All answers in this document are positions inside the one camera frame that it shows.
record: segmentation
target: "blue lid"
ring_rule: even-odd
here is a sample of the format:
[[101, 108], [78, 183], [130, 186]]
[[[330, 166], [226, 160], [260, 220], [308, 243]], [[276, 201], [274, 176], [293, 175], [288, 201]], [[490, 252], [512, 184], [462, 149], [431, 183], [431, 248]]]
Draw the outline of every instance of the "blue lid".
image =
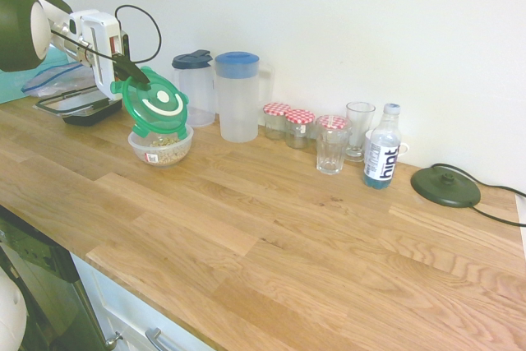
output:
[[215, 71], [225, 78], [250, 78], [257, 76], [259, 60], [253, 53], [222, 53], [215, 57]]
[[198, 49], [193, 53], [184, 53], [175, 57], [172, 61], [172, 67], [176, 69], [202, 69], [209, 67], [208, 62], [211, 60], [210, 51]]

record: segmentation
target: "cabinet drawer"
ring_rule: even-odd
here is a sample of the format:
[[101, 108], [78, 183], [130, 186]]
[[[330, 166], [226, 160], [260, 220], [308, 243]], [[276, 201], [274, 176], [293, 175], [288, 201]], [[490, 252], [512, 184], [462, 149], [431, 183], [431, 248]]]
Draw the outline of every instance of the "cabinet drawer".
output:
[[124, 343], [136, 344], [136, 349], [128, 347], [131, 351], [142, 351], [143, 349], [155, 351], [155, 347], [150, 344], [145, 333], [147, 330], [159, 328], [161, 331], [159, 342], [166, 349], [173, 351], [214, 351], [210, 346], [170, 321], [166, 316], [129, 293], [79, 257], [73, 254], [72, 257], [88, 297], [94, 305], [95, 314], [107, 337], [111, 337], [115, 331], [118, 331], [126, 340]]

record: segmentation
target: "cereal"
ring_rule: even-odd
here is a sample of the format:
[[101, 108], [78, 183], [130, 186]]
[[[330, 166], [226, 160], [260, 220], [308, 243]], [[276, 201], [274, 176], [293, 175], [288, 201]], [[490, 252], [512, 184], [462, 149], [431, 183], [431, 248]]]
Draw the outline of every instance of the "cereal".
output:
[[[169, 147], [179, 141], [180, 140], [177, 138], [164, 137], [151, 142], [150, 147]], [[176, 164], [184, 158], [189, 150], [190, 144], [185, 144], [173, 148], [166, 148], [165, 150], [156, 150], [155, 153], [154, 151], [151, 151], [152, 154], [146, 156], [146, 161], [157, 166], [169, 166], [171, 164]]]

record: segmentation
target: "glass jar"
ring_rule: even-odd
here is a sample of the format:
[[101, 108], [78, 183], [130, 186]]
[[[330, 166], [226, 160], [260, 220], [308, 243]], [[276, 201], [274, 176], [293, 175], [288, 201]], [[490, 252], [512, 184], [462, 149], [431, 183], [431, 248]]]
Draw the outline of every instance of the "glass jar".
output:
[[290, 110], [288, 104], [268, 103], [263, 108], [265, 113], [265, 136], [271, 140], [282, 140], [285, 137], [285, 113]]
[[309, 146], [309, 135], [315, 115], [307, 110], [294, 109], [285, 114], [285, 142], [291, 148]]

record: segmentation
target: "dishwasher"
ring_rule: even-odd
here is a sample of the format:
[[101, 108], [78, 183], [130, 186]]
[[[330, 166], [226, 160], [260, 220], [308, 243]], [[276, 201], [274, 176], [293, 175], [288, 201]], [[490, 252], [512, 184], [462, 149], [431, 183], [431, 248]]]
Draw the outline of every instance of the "dishwasher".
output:
[[68, 250], [0, 206], [0, 267], [25, 299], [20, 351], [109, 351]]

